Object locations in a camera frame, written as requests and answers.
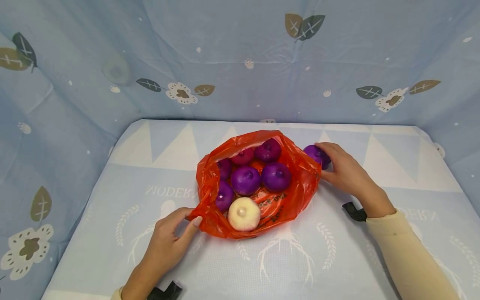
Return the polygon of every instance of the onion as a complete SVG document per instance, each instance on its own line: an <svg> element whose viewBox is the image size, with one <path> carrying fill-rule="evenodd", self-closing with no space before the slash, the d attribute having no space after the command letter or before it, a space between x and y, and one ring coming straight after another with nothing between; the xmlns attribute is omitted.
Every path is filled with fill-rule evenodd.
<svg viewBox="0 0 480 300"><path fill-rule="evenodd" d="M328 165L332 162L327 153L315 145L306 146L303 151L318 164L322 165L322 170L328 168Z"/></svg>
<svg viewBox="0 0 480 300"><path fill-rule="evenodd" d="M227 180L232 173L232 162L229 158L224 158L216 163L220 170L220 180Z"/></svg>
<svg viewBox="0 0 480 300"><path fill-rule="evenodd" d="M253 159L253 148L248 148L240 151L234 157L231 157L231 161L237 166L243 166L249 164Z"/></svg>
<svg viewBox="0 0 480 300"><path fill-rule="evenodd" d="M230 177L232 188L240 195L250 196L260 187L260 174L257 169L241 166L233 171Z"/></svg>
<svg viewBox="0 0 480 300"><path fill-rule="evenodd" d="M260 222L260 208L250 198L238 198L230 205L227 220L235 230L252 231L257 228Z"/></svg>
<svg viewBox="0 0 480 300"><path fill-rule="evenodd" d="M266 164L277 161L281 153L282 148L275 139L266 140L261 146L255 149L255 157Z"/></svg>
<svg viewBox="0 0 480 300"><path fill-rule="evenodd" d="M292 174L287 166L282 163L270 163L262 170L262 182L272 192L281 192L288 188Z"/></svg>
<svg viewBox="0 0 480 300"><path fill-rule="evenodd" d="M235 193L233 192L232 187L228 183L221 180L218 187L218 194L215 199L215 205L220 211L226 211L230 207L230 204L233 202L233 197Z"/></svg>

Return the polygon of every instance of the wrist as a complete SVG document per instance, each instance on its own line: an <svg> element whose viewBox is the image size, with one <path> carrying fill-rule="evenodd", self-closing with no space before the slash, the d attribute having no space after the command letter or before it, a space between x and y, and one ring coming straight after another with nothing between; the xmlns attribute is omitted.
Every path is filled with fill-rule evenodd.
<svg viewBox="0 0 480 300"><path fill-rule="evenodd" d="M121 291L123 300L144 300L166 272L142 260L132 271Z"/></svg>
<svg viewBox="0 0 480 300"><path fill-rule="evenodd" d="M143 258L135 268L137 268L139 270L138 272L143 274L143 277L151 278L151 280L155 281L155 283L160 281L160 279L168 271L165 268L165 266L163 266L161 264L156 264L154 262L146 260L145 258Z"/></svg>
<svg viewBox="0 0 480 300"><path fill-rule="evenodd" d="M380 218L396 212L385 191L375 183L357 198L368 218Z"/></svg>

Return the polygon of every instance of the left hand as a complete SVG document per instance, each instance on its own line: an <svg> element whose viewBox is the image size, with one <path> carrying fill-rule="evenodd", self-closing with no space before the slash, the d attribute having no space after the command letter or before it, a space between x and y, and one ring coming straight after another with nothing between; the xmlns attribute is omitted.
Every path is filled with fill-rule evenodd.
<svg viewBox="0 0 480 300"><path fill-rule="evenodd" d="M175 235L178 225L192 210L182 207L157 221L142 261L122 290L123 300L145 300L161 277L179 263L202 221L202 217L198 216L188 224L181 237Z"/></svg>

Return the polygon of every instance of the hand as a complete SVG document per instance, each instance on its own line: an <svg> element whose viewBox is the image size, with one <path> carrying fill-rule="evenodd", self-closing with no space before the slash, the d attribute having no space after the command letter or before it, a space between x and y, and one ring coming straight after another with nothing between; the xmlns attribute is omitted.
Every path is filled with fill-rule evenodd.
<svg viewBox="0 0 480 300"><path fill-rule="evenodd" d="M188 224L181 237L175 235L178 225L192 210L179 208L155 223L145 255L122 289L123 300L145 300L160 278L179 263L202 221L198 216Z"/></svg>
<svg viewBox="0 0 480 300"><path fill-rule="evenodd" d="M369 218L396 212L392 203L362 166L345 150L333 143L315 143L324 150L333 163L333 172L322 171L322 179L334 187L356 197Z"/></svg>

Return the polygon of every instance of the fingernail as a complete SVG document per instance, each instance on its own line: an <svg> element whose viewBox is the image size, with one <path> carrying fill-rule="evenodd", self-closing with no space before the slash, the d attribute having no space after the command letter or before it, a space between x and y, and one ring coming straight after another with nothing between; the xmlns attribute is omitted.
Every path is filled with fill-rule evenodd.
<svg viewBox="0 0 480 300"><path fill-rule="evenodd" d="M195 220L193 220L193 224L198 227L203 219L204 218L202 216L198 216L195 218Z"/></svg>

